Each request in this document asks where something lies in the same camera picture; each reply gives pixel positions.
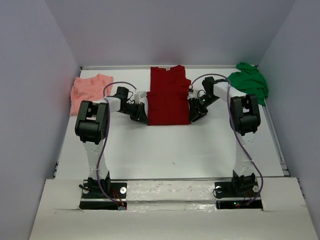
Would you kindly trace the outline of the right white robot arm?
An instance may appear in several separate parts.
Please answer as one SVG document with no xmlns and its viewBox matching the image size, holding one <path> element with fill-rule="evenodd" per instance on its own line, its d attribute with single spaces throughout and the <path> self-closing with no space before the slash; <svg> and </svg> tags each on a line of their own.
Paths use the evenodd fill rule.
<svg viewBox="0 0 320 240">
<path fill-rule="evenodd" d="M 230 80 L 219 74 L 202 75 L 203 94 L 191 84 L 188 89 L 189 121 L 194 123 L 208 114 L 208 107 L 217 100 L 227 104 L 229 124 L 236 141 L 235 165 L 229 181 L 214 184 L 213 195 L 223 198 L 256 198 L 261 192 L 257 175 L 261 172 L 251 156 L 254 135 L 261 124 L 258 98 L 231 86 Z"/>
</svg>

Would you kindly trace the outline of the red t shirt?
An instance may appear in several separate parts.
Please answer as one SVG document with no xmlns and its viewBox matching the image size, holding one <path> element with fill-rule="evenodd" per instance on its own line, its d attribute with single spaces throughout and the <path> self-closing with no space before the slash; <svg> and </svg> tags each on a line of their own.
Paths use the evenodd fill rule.
<svg viewBox="0 0 320 240">
<path fill-rule="evenodd" d="M 150 90 L 147 92 L 148 121 L 150 126 L 188 125 L 189 86 L 182 65 L 170 69 L 150 68 Z"/>
</svg>

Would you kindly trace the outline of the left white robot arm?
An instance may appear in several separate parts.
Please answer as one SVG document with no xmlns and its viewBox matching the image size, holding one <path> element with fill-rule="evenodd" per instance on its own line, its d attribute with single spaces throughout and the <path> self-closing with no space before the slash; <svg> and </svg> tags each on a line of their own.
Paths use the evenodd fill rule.
<svg viewBox="0 0 320 240">
<path fill-rule="evenodd" d="M 88 160 L 89 174 L 86 184 L 80 187 L 88 192 L 103 196 L 114 202 L 111 194 L 116 194 L 112 187 L 110 171 L 107 167 L 104 150 L 110 132 L 111 113 L 128 115 L 132 121 L 149 124 L 145 104 L 141 99 L 147 96 L 145 91 L 135 91 L 134 100 L 129 98 L 129 89 L 119 86 L 114 95 L 106 95 L 103 90 L 102 99 L 80 103 L 75 123 L 75 134 L 82 142 Z"/>
</svg>

